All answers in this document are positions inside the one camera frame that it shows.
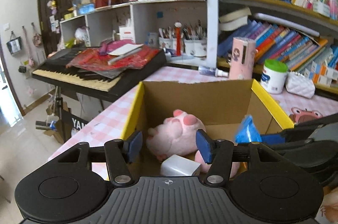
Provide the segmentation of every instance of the circular pad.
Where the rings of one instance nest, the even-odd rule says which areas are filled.
[[[230,194],[244,213],[269,223],[309,218],[323,199],[320,183],[296,168],[249,169],[232,182]]]
[[[24,218],[39,223],[68,223],[93,213],[108,195],[104,180],[71,163],[44,165],[15,189]]]

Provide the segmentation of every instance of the table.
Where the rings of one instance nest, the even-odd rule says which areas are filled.
[[[186,84],[197,82],[213,82],[226,80],[222,77],[209,77],[200,75],[198,71],[181,69],[177,67],[162,67],[145,81],[178,81]],[[105,142],[120,138],[126,122],[131,104],[134,100],[136,87],[111,104],[90,121],[75,136],[63,144],[50,158],[55,158],[79,142],[88,142],[90,146],[103,146]],[[297,121],[310,118],[319,118],[338,112],[338,101],[333,101],[320,96],[311,99],[288,93],[285,89],[282,94],[272,95],[281,108]],[[105,163],[93,163],[92,170],[104,179],[108,177]]]

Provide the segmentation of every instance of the shelf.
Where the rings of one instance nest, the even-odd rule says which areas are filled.
[[[321,36],[336,37],[338,21],[324,17],[310,9],[288,4],[281,0],[220,0],[228,8],[238,9],[239,5],[250,7],[251,13],[264,13],[306,26],[318,31]]]
[[[96,8],[95,11],[87,13],[85,15],[90,15],[90,14],[93,14],[93,13],[107,11],[107,10],[115,9],[115,8],[121,8],[121,7],[125,7],[125,6],[130,6],[130,5],[170,3],[170,2],[175,2],[175,1],[181,1],[181,2],[192,2],[192,1],[204,2],[205,0],[143,0],[143,1],[132,1],[132,2],[129,2],[129,3],[122,3],[122,4],[116,4],[116,5],[110,5],[110,6],[104,6],[104,7]],[[78,15],[76,17],[73,17],[73,18],[70,18],[70,19],[67,19],[67,20],[63,20],[60,23],[65,23],[65,22],[77,19],[79,17],[83,17],[85,15]]]
[[[225,67],[225,68],[230,68],[230,65],[226,62],[226,59],[218,57],[217,58],[217,67]],[[262,74],[263,71],[263,65],[255,65],[253,67],[253,72],[256,74]],[[323,96],[323,97],[327,97],[329,99],[333,99],[333,100],[338,100],[338,88],[331,88],[331,87],[327,87],[325,85],[321,85],[321,84],[315,84],[316,87],[316,94]],[[329,94],[325,94],[322,93],[318,90],[327,92]]]

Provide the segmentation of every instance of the white handbag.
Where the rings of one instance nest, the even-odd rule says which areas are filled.
[[[315,94],[313,81],[298,72],[289,72],[286,78],[285,87],[287,92],[311,98]]]

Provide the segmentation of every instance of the pink toy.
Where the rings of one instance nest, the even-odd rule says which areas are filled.
[[[196,131],[206,130],[202,121],[192,114],[175,110],[173,116],[148,130],[147,148],[159,161],[173,154],[185,156],[193,153],[197,150]]]
[[[201,164],[201,173],[207,173],[209,171],[211,165],[204,163],[204,160],[199,151],[197,151],[195,154],[195,162]],[[237,173],[239,169],[239,166],[240,166],[240,162],[233,162],[233,165],[231,167],[230,178],[233,178],[235,176],[235,174]]]

